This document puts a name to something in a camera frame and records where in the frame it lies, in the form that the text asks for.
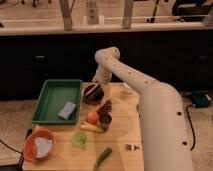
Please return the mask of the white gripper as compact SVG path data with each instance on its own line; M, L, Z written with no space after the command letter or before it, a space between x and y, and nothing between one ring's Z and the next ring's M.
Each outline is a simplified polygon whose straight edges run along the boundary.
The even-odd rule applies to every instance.
M92 81L99 84L108 84L111 81L111 78L112 73L103 66L99 66L95 72Z

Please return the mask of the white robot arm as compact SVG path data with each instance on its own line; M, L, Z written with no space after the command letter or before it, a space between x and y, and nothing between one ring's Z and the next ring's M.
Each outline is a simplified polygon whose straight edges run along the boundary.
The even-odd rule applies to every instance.
M145 171L194 171L181 95L170 84L120 62L119 58L116 47L98 50L93 80L105 84L116 75L139 94Z

